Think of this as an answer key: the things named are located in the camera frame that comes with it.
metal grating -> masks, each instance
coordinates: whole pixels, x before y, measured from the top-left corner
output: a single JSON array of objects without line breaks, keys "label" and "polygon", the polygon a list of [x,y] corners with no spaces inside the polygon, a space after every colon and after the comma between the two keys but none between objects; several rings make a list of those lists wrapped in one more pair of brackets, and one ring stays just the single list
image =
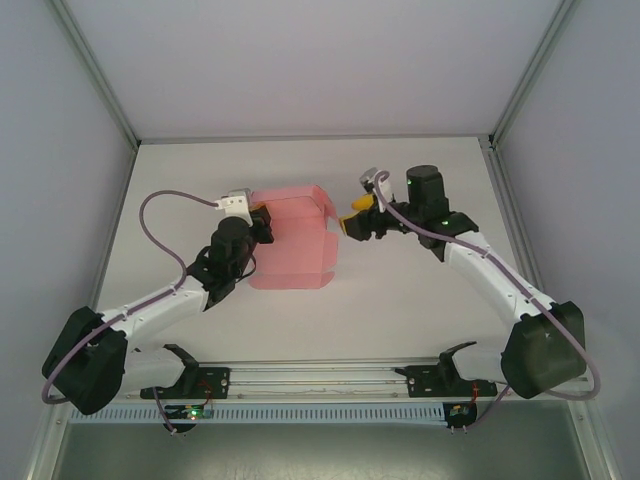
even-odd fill
[{"label": "metal grating", "polygon": [[[442,403],[380,403],[380,404],[297,404],[297,405],[220,405],[205,411],[207,418],[198,423],[410,423],[446,425]],[[85,416],[74,410],[69,423],[158,423],[162,418],[155,404],[111,405],[98,413]],[[172,420],[172,423],[193,423],[192,420]]]}]

white bracket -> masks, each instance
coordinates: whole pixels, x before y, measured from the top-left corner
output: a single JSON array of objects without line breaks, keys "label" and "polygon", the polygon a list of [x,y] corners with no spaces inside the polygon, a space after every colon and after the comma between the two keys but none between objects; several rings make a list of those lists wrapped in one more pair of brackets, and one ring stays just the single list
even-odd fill
[{"label": "white bracket", "polygon": [[218,206],[216,210],[224,210],[225,217],[240,217],[244,219],[249,226],[253,225],[251,220],[251,190],[244,188],[242,190],[233,190],[228,195],[216,200]]},{"label": "white bracket", "polygon": [[[373,185],[373,180],[379,171],[380,170],[378,170],[376,167],[373,167],[364,172],[360,176],[360,184],[363,187],[366,187],[366,185],[369,183]],[[387,202],[393,201],[393,189],[391,188],[391,182],[388,178],[380,182],[380,192]],[[382,202],[378,202],[378,208],[381,212],[384,212],[386,210]]]}]

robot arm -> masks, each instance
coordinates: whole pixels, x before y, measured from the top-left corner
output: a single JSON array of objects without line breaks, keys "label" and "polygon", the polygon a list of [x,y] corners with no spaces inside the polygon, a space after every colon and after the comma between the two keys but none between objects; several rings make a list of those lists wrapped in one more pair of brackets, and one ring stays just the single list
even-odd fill
[{"label": "robot arm", "polygon": [[[273,242],[269,212],[265,206],[250,208],[249,199],[249,191],[237,191],[217,202],[226,218],[179,281],[131,305],[101,313],[83,307],[69,317],[42,373],[55,377],[53,385],[80,412],[93,414],[118,393],[179,386],[188,394],[195,386],[198,363],[186,351],[177,345],[148,350],[144,344],[224,300],[244,278],[256,245]],[[83,341],[100,329],[88,343]]]},{"label": "robot arm", "polygon": [[[504,348],[483,347],[470,339],[443,352],[439,371],[446,385],[453,387],[460,380],[489,380],[508,383],[520,396],[531,398],[585,372],[582,356],[533,302],[539,302],[584,347],[580,310],[571,302],[559,305],[537,290],[501,261],[469,217],[450,211],[442,175],[436,167],[424,165],[407,171],[408,202],[395,201],[388,179],[383,178],[376,190],[375,178],[380,178],[375,169],[361,177],[367,194],[353,203],[357,213],[340,219],[343,231],[360,241],[369,240],[372,234],[382,238],[388,230],[408,233],[409,222],[433,232],[431,237],[418,235],[420,244],[466,278],[511,331],[507,339],[500,339]],[[384,202],[377,198],[378,192]],[[384,204],[408,222],[399,221],[383,208]],[[524,287],[526,295],[514,280]]]}]

floor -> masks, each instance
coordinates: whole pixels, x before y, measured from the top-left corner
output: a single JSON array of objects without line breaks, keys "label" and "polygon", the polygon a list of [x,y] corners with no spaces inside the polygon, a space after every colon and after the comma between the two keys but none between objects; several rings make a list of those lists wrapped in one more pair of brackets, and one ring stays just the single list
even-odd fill
[{"label": "floor", "polygon": [[57,480],[578,480],[566,404],[508,402],[467,435],[441,427],[71,425]]}]

pink plastic bin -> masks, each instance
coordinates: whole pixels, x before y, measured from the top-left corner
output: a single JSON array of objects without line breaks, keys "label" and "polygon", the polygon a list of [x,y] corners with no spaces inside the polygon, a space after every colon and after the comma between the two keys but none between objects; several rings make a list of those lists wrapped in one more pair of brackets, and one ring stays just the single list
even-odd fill
[{"label": "pink plastic bin", "polygon": [[266,204],[275,241],[256,247],[249,284],[262,290],[327,285],[338,258],[338,235],[327,231],[329,217],[338,220],[327,192],[316,185],[291,187],[253,192],[251,199]]}]

